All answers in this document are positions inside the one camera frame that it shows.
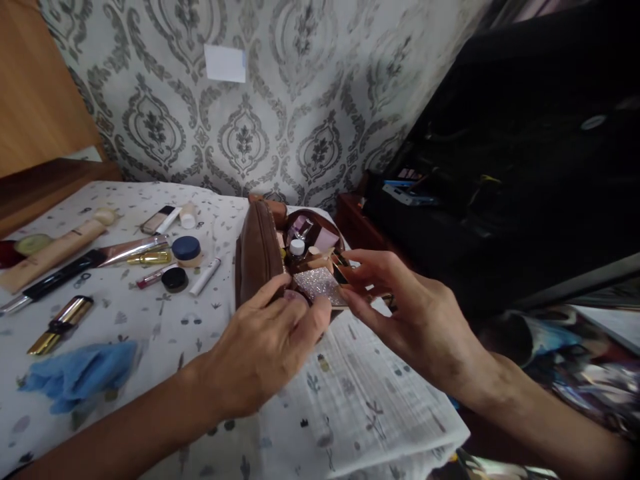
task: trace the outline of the hand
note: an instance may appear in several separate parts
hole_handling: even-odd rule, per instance
[[[215,411],[210,426],[257,412],[302,368],[329,326],[327,298],[311,308],[283,298],[268,305],[290,281],[283,273],[262,286],[236,311],[212,350],[183,369],[205,392],[205,408]]]
[[[372,296],[392,293],[398,306],[385,317],[347,286],[343,294],[356,317],[436,388],[470,408],[491,400],[501,366],[473,334],[448,287],[412,272],[392,252],[352,250],[343,256],[361,264],[350,282],[373,285]]]

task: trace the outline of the white paper note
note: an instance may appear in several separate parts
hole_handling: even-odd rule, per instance
[[[247,58],[244,50],[205,45],[207,78],[244,83],[247,81]]]

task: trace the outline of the makeup bag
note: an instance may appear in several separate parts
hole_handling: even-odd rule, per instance
[[[236,242],[236,308],[254,296],[266,282],[284,272],[285,266],[276,231],[288,232],[300,215],[306,216],[314,223],[309,232],[310,238],[315,238],[322,227],[326,228],[339,237],[335,249],[338,252],[344,251],[345,243],[340,230],[322,215],[312,210],[300,209],[290,215],[279,213],[275,216],[278,219],[276,223],[267,202],[258,200],[250,203],[242,232]],[[283,294],[284,288],[280,289],[273,299],[280,298]]]

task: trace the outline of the wall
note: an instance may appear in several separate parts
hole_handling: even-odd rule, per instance
[[[486,4],[41,0],[41,13],[127,178],[331,209],[392,158]],[[208,80],[205,43],[244,49],[247,82]]]

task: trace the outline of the gold lipstick tube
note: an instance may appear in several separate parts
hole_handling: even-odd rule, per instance
[[[84,295],[76,295],[60,310],[60,313],[49,322],[49,329],[27,351],[29,355],[49,353],[64,334],[80,323],[80,320],[93,306],[93,299]]]
[[[129,257],[127,263],[130,265],[154,265],[160,263],[169,263],[171,261],[171,253],[168,251],[154,251],[143,253],[142,255],[136,255]]]

